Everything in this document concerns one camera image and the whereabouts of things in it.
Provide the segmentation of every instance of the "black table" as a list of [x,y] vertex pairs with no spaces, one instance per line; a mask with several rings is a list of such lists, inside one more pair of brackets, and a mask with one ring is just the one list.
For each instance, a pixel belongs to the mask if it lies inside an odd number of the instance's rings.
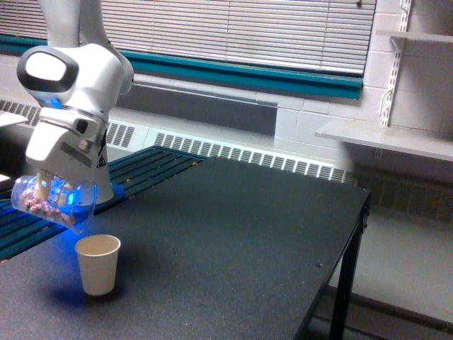
[[[208,160],[1,265],[0,337],[300,337],[344,253],[340,339],[368,201],[345,184]],[[93,233],[122,241],[102,298],[83,294],[74,253]]]

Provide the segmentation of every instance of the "clear plastic cup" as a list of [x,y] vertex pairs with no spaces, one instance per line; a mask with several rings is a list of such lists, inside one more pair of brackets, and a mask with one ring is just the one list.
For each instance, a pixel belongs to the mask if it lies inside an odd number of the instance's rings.
[[93,235],[76,243],[85,293],[104,295],[115,287],[116,264],[121,241],[111,235]]
[[22,176],[14,183],[11,204],[20,211],[80,231],[80,224],[93,214],[96,185],[91,181],[70,184],[50,176]]

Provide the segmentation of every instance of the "white paper cup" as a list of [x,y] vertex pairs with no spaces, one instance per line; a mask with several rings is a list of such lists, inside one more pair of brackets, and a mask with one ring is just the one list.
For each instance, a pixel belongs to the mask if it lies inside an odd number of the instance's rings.
[[121,242],[111,235],[93,235],[75,246],[82,286],[89,295],[103,295],[115,287],[116,263]]

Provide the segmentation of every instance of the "window blind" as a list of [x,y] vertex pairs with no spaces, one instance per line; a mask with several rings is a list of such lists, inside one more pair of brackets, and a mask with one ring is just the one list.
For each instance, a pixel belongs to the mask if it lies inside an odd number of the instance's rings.
[[[0,33],[44,38],[37,1],[0,0]],[[124,50],[363,74],[376,0],[103,0]]]

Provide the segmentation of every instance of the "window sill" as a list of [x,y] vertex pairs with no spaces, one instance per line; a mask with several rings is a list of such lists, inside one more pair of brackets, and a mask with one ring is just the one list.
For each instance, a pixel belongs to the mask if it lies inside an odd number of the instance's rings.
[[[0,35],[0,52],[21,54],[45,40]],[[279,91],[293,95],[329,96],[359,99],[362,79],[310,72],[296,72],[209,60],[121,51],[136,72],[207,81],[225,86],[241,86],[259,91]]]

